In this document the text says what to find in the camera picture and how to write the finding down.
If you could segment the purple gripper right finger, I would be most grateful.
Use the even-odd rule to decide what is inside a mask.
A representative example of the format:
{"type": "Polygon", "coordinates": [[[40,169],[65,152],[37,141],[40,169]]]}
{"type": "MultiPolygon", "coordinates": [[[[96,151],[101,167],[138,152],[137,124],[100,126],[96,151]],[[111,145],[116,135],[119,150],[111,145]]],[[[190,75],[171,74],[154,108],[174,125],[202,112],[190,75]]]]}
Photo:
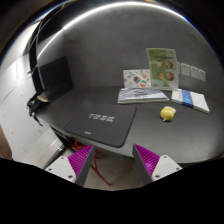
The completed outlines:
{"type": "Polygon", "coordinates": [[[139,167],[144,185],[148,185],[182,169],[168,155],[159,156],[137,144],[133,145],[132,154],[139,167]]]}

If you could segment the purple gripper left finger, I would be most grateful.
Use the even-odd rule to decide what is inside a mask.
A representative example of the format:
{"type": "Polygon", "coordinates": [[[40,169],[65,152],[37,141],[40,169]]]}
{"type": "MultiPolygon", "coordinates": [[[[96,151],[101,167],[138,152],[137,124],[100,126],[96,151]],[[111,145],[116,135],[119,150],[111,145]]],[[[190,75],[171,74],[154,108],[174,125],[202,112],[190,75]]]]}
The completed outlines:
{"type": "Polygon", "coordinates": [[[46,171],[79,186],[83,186],[94,156],[95,147],[89,145],[69,157],[60,156],[46,168],[46,171]]]}

